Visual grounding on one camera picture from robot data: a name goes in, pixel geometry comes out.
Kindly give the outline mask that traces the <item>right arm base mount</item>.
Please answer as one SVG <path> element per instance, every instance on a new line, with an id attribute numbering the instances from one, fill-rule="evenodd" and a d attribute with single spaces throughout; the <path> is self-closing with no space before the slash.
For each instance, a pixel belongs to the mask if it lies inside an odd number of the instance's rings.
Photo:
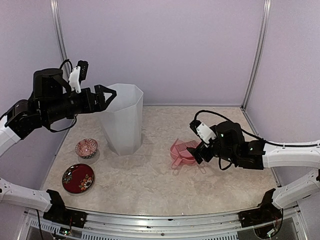
<path id="1" fill-rule="evenodd" d="M 238 213 L 242 228 L 251 227 L 281 219 L 283 211 L 273 205 L 273 193 L 275 188 L 268 190 L 257 208 L 240 211 Z"/>

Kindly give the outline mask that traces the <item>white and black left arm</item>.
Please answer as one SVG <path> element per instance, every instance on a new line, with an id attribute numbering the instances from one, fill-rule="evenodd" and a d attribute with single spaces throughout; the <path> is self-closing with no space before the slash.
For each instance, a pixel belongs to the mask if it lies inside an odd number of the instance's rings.
<path id="1" fill-rule="evenodd" d="M 79 114 L 102 112 L 117 96 L 103 85 L 81 88 L 84 72 L 73 70 L 77 80 L 66 81 L 60 68 L 46 68 L 33 74 L 33 91 L 29 99 L 16 102 L 0 118 L 0 153 L 4 154 L 30 133 L 42 127 L 54 132 L 51 124 L 62 119 L 76 119 Z M 49 213 L 63 223 L 70 211 L 57 191 L 35 190 L 0 180 L 0 201 Z"/>

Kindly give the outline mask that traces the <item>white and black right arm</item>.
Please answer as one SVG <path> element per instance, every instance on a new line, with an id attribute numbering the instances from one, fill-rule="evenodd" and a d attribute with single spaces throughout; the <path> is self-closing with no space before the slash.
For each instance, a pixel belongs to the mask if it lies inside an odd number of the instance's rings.
<path id="1" fill-rule="evenodd" d="M 266 222 L 276 209 L 308 197 L 320 191 L 320 143 L 276 143 L 263 138 L 245 141 L 240 124 L 224 121 L 211 127 L 194 119 L 191 130 L 200 138 L 197 147 L 187 150 L 198 164 L 210 162 L 213 158 L 224 160 L 229 165 L 249 170 L 263 170 L 275 167 L 309 167 L 306 175 L 282 187 L 264 194 L 256 218 Z"/>

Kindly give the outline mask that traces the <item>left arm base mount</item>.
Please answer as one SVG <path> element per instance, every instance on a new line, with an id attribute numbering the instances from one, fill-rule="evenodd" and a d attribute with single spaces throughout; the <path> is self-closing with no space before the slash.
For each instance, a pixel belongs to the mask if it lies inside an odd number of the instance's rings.
<path id="1" fill-rule="evenodd" d="M 43 213 L 45 220 L 69 227 L 84 228 L 88 215 L 86 212 L 66 208 L 62 197 L 57 191 L 48 189 L 46 192 L 50 196 L 51 207 Z"/>

